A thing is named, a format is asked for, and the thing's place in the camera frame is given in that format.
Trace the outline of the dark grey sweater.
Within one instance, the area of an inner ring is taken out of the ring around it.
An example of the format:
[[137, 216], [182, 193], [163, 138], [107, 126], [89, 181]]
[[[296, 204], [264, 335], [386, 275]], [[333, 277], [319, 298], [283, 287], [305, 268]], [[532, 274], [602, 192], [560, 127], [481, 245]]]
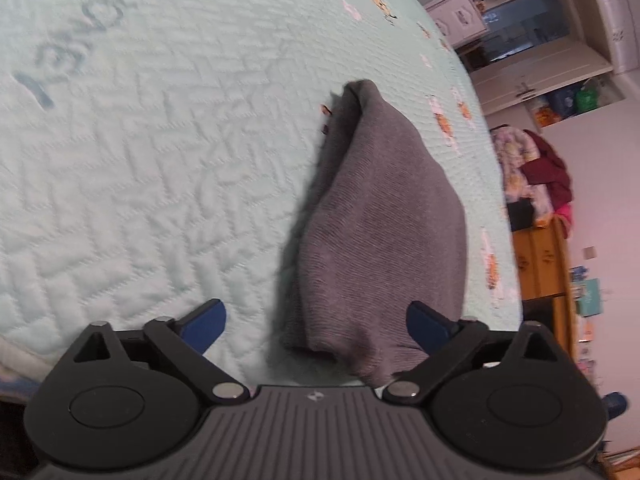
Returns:
[[462, 315], [465, 211], [414, 125], [371, 81], [346, 84], [285, 253], [286, 348], [381, 387], [419, 364], [406, 311]]

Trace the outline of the yellow wooden desk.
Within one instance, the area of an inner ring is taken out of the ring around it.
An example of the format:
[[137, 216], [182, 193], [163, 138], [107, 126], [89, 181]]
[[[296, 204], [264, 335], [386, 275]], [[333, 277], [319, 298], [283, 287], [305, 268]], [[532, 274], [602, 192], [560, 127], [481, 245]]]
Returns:
[[570, 284], [570, 262], [562, 222], [512, 233], [523, 315], [552, 331], [560, 346], [577, 360], [577, 312]]

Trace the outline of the teal gift bag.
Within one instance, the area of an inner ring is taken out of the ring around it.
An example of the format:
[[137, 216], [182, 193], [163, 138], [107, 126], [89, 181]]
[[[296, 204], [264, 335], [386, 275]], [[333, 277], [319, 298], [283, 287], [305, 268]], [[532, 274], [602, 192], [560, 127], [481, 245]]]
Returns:
[[599, 315], [603, 311], [600, 283], [597, 278], [575, 284], [577, 313], [583, 318]]

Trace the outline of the dark red jacket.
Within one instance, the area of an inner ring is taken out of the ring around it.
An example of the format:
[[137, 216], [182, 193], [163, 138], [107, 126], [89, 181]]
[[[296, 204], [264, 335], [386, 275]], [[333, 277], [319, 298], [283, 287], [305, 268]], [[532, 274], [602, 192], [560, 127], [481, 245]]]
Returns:
[[543, 184], [547, 188], [552, 207], [558, 210], [573, 200], [572, 179], [567, 166], [542, 136], [527, 129], [524, 132], [534, 141], [539, 157], [521, 166], [521, 172], [529, 184]]

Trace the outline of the rolled floral quilt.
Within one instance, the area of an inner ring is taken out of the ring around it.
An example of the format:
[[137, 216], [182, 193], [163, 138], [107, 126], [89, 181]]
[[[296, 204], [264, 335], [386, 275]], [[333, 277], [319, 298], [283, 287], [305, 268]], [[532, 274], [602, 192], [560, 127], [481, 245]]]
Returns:
[[533, 137], [522, 129], [503, 125], [490, 130], [502, 171], [503, 194], [513, 231], [548, 226], [553, 207], [547, 187], [530, 183], [524, 166], [540, 159]]

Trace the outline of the teal quilted bee bedspread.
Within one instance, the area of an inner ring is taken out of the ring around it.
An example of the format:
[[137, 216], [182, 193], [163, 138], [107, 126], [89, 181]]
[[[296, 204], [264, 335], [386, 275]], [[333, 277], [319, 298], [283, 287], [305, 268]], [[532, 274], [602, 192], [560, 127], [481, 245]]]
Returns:
[[244, 384], [342, 382], [288, 353], [280, 289], [331, 100], [369, 79], [460, 197], [463, 312], [522, 307], [470, 78], [416, 0], [1, 0], [1, 370], [23, 394], [94, 321], [218, 298]]

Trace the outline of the white room door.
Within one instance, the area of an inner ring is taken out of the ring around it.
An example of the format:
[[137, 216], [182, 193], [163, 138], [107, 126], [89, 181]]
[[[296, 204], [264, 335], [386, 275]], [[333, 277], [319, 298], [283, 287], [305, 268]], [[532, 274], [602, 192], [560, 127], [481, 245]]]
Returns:
[[593, 48], [561, 38], [491, 63], [470, 77], [488, 116], [612, 70]]

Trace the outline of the white drawer cabinet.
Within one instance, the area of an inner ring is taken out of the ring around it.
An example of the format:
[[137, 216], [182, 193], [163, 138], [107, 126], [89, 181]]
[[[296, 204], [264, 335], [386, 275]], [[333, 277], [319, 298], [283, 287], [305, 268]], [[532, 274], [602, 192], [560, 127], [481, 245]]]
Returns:
[[445, 0], [427, 10], [450, 46], [457, 48], [488, 32], [483, 15], [472, 0]]

